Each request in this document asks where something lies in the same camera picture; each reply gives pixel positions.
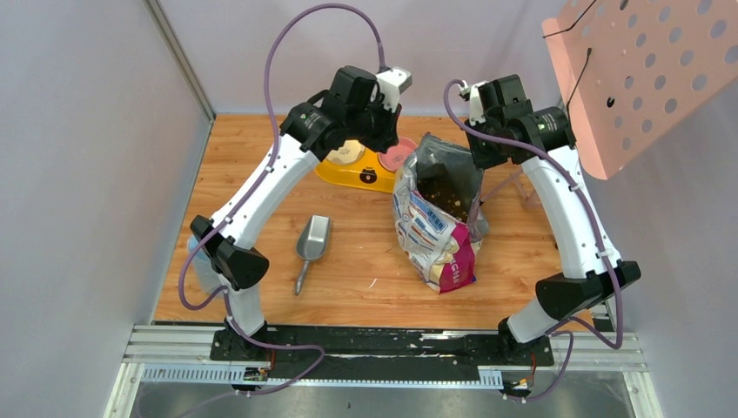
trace white wall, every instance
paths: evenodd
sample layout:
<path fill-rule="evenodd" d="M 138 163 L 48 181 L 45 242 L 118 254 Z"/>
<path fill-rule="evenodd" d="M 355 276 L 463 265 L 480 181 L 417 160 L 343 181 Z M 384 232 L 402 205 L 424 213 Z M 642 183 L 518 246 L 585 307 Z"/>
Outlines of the white wall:
<path fill-rule="evenodd" d="M 208 124 L 140 0 L 0 2 L 0 405 L 103 413 Z"/>
<path fill-rule="evenodd" d="M 161 0 L 208 98 L 219 113 L 265 111 L 266 54 L 282 28 L 316 0 Z M 540 23 L 564 0 L 347 0 L 377 24 L 388 65 L 413 74 L 405 114 L 445 114 L 443 87 L 452 78 L 481 81 L 519 73 L 533 105 L 559 97 Z M 343 10 L 303 19 L 273 61 L 275 109 L 287 112 L 330 86 L 347 64 L 376 71 L 368 26 Z M 459 111 L 467 107 L 456 99 Z"/>
<path fill-rule="evenodd" d="M 625 292 L 667 417 L 735 416 L 738 85 L 602 182 L 607 231 L 643 277 Z"/>

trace pet food bag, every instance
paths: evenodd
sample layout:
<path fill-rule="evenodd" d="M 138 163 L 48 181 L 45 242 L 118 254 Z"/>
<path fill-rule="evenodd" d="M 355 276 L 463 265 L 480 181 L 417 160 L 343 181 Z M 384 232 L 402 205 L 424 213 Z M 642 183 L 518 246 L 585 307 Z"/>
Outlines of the pet food bag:
<path fill-rule="evenodd" d="M 468 149 L 429 133 L 395 177 L 399 245 L 438 293 L 476 281 L 474 261 L 488 230 L 480 211 L 482 178 Z"/>

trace pink bowl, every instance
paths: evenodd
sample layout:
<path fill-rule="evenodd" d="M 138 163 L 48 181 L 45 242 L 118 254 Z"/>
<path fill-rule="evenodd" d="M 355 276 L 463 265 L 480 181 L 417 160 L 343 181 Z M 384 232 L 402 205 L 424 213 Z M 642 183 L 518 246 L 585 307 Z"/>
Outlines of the pink bowl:
<path fill-rule="evenodd" d="M 379 163 L 389 172 L 396 172 L 405 162 L 407 157 L 418 148 L 418 145 L 410 138 L 400 137 L 399 143 L 386 154 L 379 154 Z"/>

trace gray floor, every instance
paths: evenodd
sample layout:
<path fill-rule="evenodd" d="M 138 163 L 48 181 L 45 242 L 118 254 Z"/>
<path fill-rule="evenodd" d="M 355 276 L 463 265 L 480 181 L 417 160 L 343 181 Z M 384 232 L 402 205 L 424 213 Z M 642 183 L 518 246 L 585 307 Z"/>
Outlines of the gray floor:
<path fill-rule="evenodd" d="M 536 374 L 545 389 L 553 374 Z M 230 386 L 191 383 L 143 383 L 139 389 L 144 418 L 170 418 Z M 131 415 L 137 417 L 136 411 Z M 454 389 L 293 387 L 276 394 L 226 398 L 192 418 L 369 418 L 369 417 L 633 417 L 625 382 L 619 373 L 567 372 L 546 399 L 517 405 L 497 391 Z"/>

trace wooden tabletop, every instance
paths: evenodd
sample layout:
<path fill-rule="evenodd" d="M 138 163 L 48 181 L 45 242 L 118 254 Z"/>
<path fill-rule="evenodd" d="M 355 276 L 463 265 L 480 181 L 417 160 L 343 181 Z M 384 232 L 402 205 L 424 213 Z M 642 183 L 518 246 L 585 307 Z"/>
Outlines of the wooden tabletop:
<path fill-rule="evenodd" d="M 448 118 L 403 117 L 398 131 L 418 142 L 431 132 L 466 145 L 463 132 Z M 218 116 L 171 259 L 155 313 L 157 320 L 223 320 L 222 300 L 198 312 L 179 303 L 177 279 L 187 254 L 189 224 L 197 214 L 211 216 L 237 191 L 269 149 L 271 132 L 266 116 Z M 513 170 L 512 165 L 488 170 L 482 190 L 490 190 Z M 491 232 L 477 257 L 477 282 L 438 295 L 420 281 L 399 248 L 390 194 L 331 185 L 315 173 L 309 174 L 267 221 L 258 238 L 256 248 L 271 261 L 261 281 L 267 321 L 496 328 L 500 320 L 534 297 L 537 280 L 559 272 L 560 259 L 543 209 L 524 208 L 513 185 L 502 189 L 482 210 Z M 313 214 L 331 218 L 330 245 L 323 258 L 311 266 L 300 296 L 295 296 L 295 278 L 302 267 L 295 244 Z M 190 301 L 205 297 L 192 267 L 185 288 Z"/>

